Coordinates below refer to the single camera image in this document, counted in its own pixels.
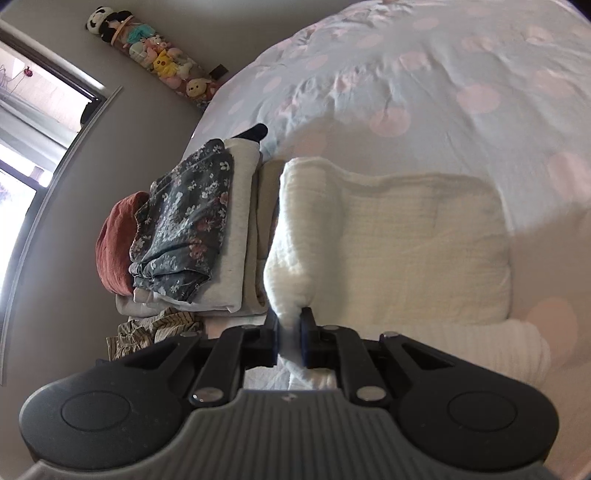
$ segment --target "window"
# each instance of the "window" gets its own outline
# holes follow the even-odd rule
[[[51,179],[104,101],[0,31],[0,332],[18,259]]]

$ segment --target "wall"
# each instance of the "wall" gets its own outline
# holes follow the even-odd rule
[[[70,162],[35,233],[9,324],[0,388],[0,476],[30,465],[18,431],[23,401],[38,387],[106,356],[105,337],[124,320],[100,284],[94,246],[113,204],[172,168],[199,120],[197,110],[100,39],[84,23],[90,0],[17,0],[2,19],[123,91]]]
[[[210,71],[235,73],[275,43],[355,0],[128,0],[126,8],[169,35]]]

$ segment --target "folded clothes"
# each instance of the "folded clothes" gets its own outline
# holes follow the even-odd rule
[[[117,202],[100,231],[95,248],[96,270],[110,292],[124,296],[133,294],[129,247],[138,229],[135,212],[149,198],[148,192],[137,192]]]
[[[249,316],[268,310],[267,296],[262,284],[262,272],[272,241],[274,218],[278,213],[279,177],[284,165],[284,160],[269,160],[253,176],[241,308],[233,313],[227,310],[210,310],[202,312],[203,316]],[[165,301],[137,303],[134,302],[133,297],[117,296],[116,305],[122,315],[147,317],[155,315],[171,304]],[[192,307],[191,304],[184,306],[180,303],[177,303],[176,306],[182,310]]]
[[[214,139],[153,182],[150,199],[135,214],[138,231],[129,250],[136,288],[186,301],[212,277],[226,230],[230,234],[233,168],[232,154]]]
[[[107,337],[109,360],[116,360],[182,332],[203,332],[203,322],[189,312],[167,308],[159,314],[137,319],[130,317],[117,328],[117,336]]]
[[[226,310],[229,313],[235,313],[240,310],[252,176],[259,164],[261,154],[259,144],[251,140],[231,138],[225,141],[225,146],[234,159],[234,173],[225,239],[212,270],[211,280],[189,298],[182,300],[173,298],[166,292],[161,292],[160,289],[146,288],[136,284],[139,288],[134,291],[135,302],[164,301],[193,312]]]

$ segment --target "window frame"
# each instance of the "window frame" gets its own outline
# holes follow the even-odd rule
[[[87,134],[88,129],[94,123],[96,117],[106,108],[110,100],[118,93],[119,89],[113,93],[112,96],[107,98],[97,89],[89,85],[84,80],[78,78],[66,69],[62,68],[56,62],[51,61],[45,55],[41,54],[36,49],[27,45],[23,41],[16,38],[11,33],[0,28],[0,41],[6,44],[11,49],[20,53],[24,57],[31,60],[33,63],[39,65],[53,76],[64,82],[66,85],[81,93],[87,97],[90,103],[93,103],[94,108],[89,115],[87,121],[82,125],[80,131],[76,135],[75,139],[70,144],[70,147],[64,153],[61,161],[58,163],[56,170],[54,171],[53,178],[48,187],[44,187],[37,183],[33,178],[28,177],[15,168],[2,161],[0,158],[0,170],[4,171],[8,175],[16,178],[20,182],[26,184],[35,190],[35,196],[27,210],[25,218],[22,222],[21,229],[18,233],[17,240],[11,252],[10,260],[6,268],[4,275],[4,282],[0,286],[0,387],[4,385],[4,374],[5,374],[5,363],[4,356],[7,343],[7,328],[9,318],[11,316],[12,302],[15,297],[15,283],[18,283],[20,271],[22,268],[22,258],[27,254],[28,244],[30,243],[31,233],[34,233],[34,229],[38,223],[38,217],[43,212],[44,205],[46,204],[46,197],[51,194],[54,189],[54,185],[58,182],[63,169],[68,163],[69,158],[72,156],[74,150],[76,150],[82,140]]]

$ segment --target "bed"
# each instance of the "bed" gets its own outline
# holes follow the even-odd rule
[[[511,235],[511,317],[550,346],[547,465],[591,471],[591,25],[561,0],[354,4],[263,52],[187,147],[269,127],[264,159],[492,182]]]

